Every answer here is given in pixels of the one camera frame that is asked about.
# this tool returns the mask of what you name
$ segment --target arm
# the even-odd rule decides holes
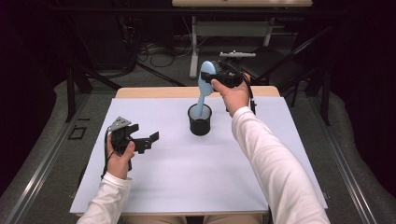
[[[99,191],[78,223],[117,223],[131,191],[132,179],[119,179],[107,172]]]
[[[234,113],[232,127],[275,223],[330,222],[304,167],[248,107]]]
[[[130,142],[122,155],[114,153],[111,134],[107,138],[107,173],[96,197],[78,223],[117,223],[132,186],[127,177],[128,161],[134,156],[134,142]]]

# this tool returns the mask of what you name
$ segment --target light blue spoon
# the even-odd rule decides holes
[[[216,74],[216,68],[211,62],[203,62],[201,65],[201,72],[208,73],[210,75]],[[196,118],[200,118],[202,116],[202,111],[204,108],[204,100],[205,97],[210,95],[213,92],[213,87],[210,83],[206,83],[203,79],[201,79],[201,73],[198,77],[198,87],[200,91],[200,96],[198,99],[197,106],[195,107],[195,116]]]

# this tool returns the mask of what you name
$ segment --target white paper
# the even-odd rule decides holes
[[[257,117],[264,121],[303,164],[327,205],[305,154],[303,144],[281,97],[255,97]],[[207,135],[191,133],[188,109],[191,98],[113,99],[93,148],[71,213],[84,213],[99,188],[105,165],[106,128],[121,116],[139,124],[133,138],[160,139],[144,154],[132,158],[132,191],[123,213],[209,214],[267,211],[268,204],[231,132],[231,117],[221,98],[206,98],[212,109]]]

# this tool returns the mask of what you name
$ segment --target black curtain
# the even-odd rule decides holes
[[[2,1],[0,73],[6,113],[1,116],[1,194],[50,118],[56,100],[53,88],[65,80],[64,62],[49,33],[47,19],[34,1]]]
[[[361,157],[396,197],[396,6],[363,1],[355,9],[355,32],[333,69],[332,90],[346,104]]]

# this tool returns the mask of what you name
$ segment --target black device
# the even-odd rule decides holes
[[[212,61],[211,63],[215,67],[216,74],[201,71],[201,79],[206,83],[210,83],[212,79],[216,79],[229,88],[239,86],[242,83],[242,74],[237,69],[236,63],[232,60]]]
[[[201,68],[200,79],[204,80],[206,83],[210,83],[212,79],[216,79],[228,88],[237,87],[242,83],[242,81],[244,81],[247,84],[251,111],[256,114],[256,103],[254,102],[253,91],[250,88],[250,82],[246,78],[245,74],[242,73],[242,71],[238,68],[237,63],[239,58],[255,57],[256,55],[234,51],[231,53],[221,53],[220,56],[226,57],[226,59],[212,61],[209,63],[204,62],[207,64],[205,65],[205,69]]]
[[[111,132],[111,146],[114,148],[113,153],[122,155],[125,152],[129,142],[134,142],[134,151],[139,154],[145,153],[146,149],[151,149],[153,142],[160,139],[160,133],[156,132],[147,138],[132,138],[131,134],[139,131],[139,125],[131,125],[131,121],[118,117],[113,124],[107,128],[105,136],[105,168],[102,174],[102,178],[107,171],[107,162],[110,156],[107,155],[107,134]],[[128,161],[128,171],[132,170],[131,161]]]

